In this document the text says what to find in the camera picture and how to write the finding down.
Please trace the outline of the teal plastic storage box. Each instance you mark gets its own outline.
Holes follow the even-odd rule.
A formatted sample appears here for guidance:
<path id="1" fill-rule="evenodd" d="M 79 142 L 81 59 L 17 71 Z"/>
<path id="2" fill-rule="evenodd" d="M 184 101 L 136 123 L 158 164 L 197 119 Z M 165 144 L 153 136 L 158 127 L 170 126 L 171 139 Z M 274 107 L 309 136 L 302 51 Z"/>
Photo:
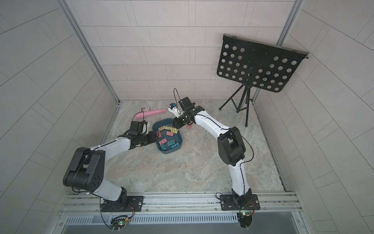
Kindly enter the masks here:
<path id="1" fill-rule="evenodd" d="M 163 154 L 169 154 L 181 148 L 183 139 L 178 129 L 173 127 L 173 119 L 164 119 L 152 126 L 156 133 L 157 148 Z"/>

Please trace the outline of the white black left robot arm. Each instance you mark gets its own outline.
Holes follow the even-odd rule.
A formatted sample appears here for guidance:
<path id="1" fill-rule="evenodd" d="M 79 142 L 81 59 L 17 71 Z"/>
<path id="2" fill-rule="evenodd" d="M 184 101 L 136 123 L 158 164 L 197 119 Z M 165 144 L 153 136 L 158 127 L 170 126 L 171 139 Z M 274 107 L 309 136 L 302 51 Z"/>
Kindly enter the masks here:
<path id="1" fill-rule="evenodd" d="M 153 131 L 135 134 L 134 131 L 128 130 L 109 143 L 92 148 L 80 147 L 76 149 L 63 177 L 63 185 L 87 191 L 105 201 L 125 203 L 126 189 L 104 178 L 105 162 L 120 153 L 152 144 L 156 139 Z"/>

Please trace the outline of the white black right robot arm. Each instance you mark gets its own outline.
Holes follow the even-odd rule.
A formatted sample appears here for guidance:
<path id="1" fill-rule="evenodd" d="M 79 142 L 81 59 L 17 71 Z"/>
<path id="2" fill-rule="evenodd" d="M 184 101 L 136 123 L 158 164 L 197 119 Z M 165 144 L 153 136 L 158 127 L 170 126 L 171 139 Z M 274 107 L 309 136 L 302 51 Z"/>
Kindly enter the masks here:
<path id="1" fill-rule="evenodd" d="M 169 111 L 175 115 L 173 120 L 175 128 L 179 129 L 184 125 L 194 123 L 206 129 L 217 139 L 219 156 L 228 165 L 234 194 L 240 197 L 247 194 L 250 186 L 244 172 L 246 148 L 239 129 L 221 124 L 205 110 L 197 112 L 197 108 L 193 108 L 189 112 L 182 113 L 175 107 Z"/>

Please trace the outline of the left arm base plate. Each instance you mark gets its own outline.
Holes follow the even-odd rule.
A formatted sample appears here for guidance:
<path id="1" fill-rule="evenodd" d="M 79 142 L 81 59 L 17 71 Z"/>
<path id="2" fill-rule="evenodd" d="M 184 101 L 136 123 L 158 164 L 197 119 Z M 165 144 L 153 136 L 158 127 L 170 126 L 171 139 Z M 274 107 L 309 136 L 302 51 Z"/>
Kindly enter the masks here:
<path id="1" fill-rule="evenodd" d="M 103 200 L 100 205 L 102 212 L 140 212 L 144 196 L 121 196 L 118 201 Z"/>

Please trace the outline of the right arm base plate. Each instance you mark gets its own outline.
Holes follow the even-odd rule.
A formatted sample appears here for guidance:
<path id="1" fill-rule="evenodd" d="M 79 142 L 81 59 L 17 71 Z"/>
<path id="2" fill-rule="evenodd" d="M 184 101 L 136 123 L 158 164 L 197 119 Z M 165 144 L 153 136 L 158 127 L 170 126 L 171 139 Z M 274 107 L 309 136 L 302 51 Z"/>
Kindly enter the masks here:
<path id="1" fill-rule="evenodd" d="M 219 195 L 220 205 L 222 211 L 257 211 L 260 210 L 258 196 L 252 194 L 251 191 L 247 192 L 244 196 L 238 196 L 236 193 L 228 195 Z"/>

